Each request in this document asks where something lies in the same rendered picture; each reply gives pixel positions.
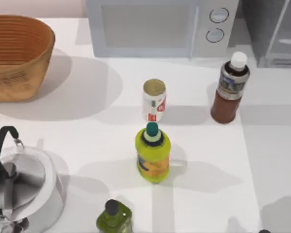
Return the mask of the round microwave knob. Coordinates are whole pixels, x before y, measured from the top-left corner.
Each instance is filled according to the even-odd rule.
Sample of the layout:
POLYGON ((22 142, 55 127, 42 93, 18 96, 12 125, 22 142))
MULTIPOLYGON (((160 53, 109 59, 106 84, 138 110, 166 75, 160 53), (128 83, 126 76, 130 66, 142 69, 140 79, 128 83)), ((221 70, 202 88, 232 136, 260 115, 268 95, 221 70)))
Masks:
POLYGON ((206 40, 210 43, 218 43, 221 40, 223 40, 224 37, 225 37, 224 31, 219 28, 209 30, 205 36, 206 40))
POLYGON ((213 23, 222 23, 226 21, 229 17, 228 9, 221 7, 218 9, 213 9, 210 13, 210 20, 213 23))

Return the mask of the grey cabinet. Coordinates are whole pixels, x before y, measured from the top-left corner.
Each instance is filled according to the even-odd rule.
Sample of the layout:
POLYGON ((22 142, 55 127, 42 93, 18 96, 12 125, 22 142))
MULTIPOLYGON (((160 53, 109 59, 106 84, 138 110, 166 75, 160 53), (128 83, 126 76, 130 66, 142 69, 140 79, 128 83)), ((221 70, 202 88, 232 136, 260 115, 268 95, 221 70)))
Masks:
POLYGON ((291 0, 242 0, 260 68, 291 68, 291 0))

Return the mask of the pale microwave oven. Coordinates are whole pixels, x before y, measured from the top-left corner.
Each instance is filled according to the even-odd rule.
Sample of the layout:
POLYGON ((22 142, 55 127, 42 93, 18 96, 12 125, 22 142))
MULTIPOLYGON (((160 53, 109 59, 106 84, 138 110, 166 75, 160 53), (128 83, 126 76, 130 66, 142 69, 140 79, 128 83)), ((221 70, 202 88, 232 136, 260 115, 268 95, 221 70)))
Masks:
POLYGON ((193 58, 220 57, 227 50, 231 31, 239 5, 239 0, 197 0, 199 8, 199 19, 194 45, 193 58), (229 11, 229 17, 222 23, 213 23, 210 13, 213 9, 224 7, 229 11), (205 36, 209 30, 219 28, 225 33, 225 37, 218 43, 210 43, 205 36))

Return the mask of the green bottle with black cap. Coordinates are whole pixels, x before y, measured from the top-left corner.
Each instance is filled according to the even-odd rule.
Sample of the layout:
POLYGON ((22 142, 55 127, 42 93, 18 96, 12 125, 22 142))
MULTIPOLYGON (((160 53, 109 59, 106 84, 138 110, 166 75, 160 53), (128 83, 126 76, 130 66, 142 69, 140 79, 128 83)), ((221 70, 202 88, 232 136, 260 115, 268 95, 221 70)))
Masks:
POLYGON ((99 233, 133 233, 132 211, 122 202, 109 199, 96 220, 99 233))

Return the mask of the microwave oven door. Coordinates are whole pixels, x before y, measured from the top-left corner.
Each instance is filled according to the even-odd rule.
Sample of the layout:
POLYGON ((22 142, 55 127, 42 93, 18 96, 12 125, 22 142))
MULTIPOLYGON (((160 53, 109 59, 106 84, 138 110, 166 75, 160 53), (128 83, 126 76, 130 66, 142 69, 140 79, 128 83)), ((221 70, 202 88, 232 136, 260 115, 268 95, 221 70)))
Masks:
POLYGON ((197 0, 86 0, 96 57, 191 57, 197 0))

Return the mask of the red and white can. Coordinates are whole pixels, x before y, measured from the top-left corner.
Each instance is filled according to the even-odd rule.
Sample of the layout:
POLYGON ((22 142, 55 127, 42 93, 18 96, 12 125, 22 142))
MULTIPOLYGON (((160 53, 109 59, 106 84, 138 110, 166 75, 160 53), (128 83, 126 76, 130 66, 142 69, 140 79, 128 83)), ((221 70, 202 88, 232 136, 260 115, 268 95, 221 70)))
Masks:
POLYGON ((161 121, 166 109, 166 86, 159 79, 149 79, 143 84, 142 113, 146 121, 161 121))

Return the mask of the brown bottle with white cap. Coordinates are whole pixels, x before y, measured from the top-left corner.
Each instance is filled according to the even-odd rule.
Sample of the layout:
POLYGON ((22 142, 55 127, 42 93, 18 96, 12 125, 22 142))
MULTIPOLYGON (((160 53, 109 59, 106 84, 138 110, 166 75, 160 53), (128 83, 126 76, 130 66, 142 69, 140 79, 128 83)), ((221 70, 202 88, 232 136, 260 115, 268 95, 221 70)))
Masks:
POLYGON ((244 89, 250 77, 247 55, 237 51, 220 70, 220 78, 210 114, 220 124, 228 124, 236 117, 244 89))

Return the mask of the yellow-green bottle with teal cap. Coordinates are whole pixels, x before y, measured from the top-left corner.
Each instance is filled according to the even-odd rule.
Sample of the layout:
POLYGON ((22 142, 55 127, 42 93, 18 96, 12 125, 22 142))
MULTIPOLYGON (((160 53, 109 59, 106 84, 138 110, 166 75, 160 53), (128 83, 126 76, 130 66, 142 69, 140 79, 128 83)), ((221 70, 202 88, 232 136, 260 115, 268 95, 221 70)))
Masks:
POLYGON ((156 122, 147 123, 135 137, 137 168, 151 183, 162 182, 169 174, 171 141, 156 122))

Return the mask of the woven tan basket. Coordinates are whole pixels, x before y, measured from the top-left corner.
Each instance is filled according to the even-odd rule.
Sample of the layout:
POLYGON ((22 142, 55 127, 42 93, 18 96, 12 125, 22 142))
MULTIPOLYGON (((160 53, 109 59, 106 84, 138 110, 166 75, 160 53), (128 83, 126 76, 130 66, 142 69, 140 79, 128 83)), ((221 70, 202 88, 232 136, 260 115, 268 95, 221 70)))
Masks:
POLYGON ((0 14, 0 102, 37 94, 55 44, 52 28, 32 17, 0 14))

